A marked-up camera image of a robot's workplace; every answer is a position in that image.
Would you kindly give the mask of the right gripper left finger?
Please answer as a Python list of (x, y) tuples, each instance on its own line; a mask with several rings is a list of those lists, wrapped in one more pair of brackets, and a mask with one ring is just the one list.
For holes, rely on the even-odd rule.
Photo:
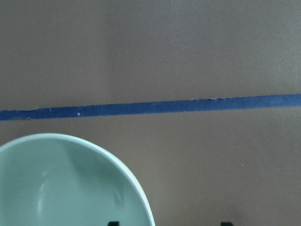
[(119, 226), (119, 222), (118, 221), (110, 221), (108, 223), (108, 226)]

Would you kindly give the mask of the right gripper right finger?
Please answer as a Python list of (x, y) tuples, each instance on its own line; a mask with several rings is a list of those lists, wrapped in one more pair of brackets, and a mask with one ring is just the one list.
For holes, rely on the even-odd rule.
[(233, 226), (232, 222), (221, 222), (220, 226)]

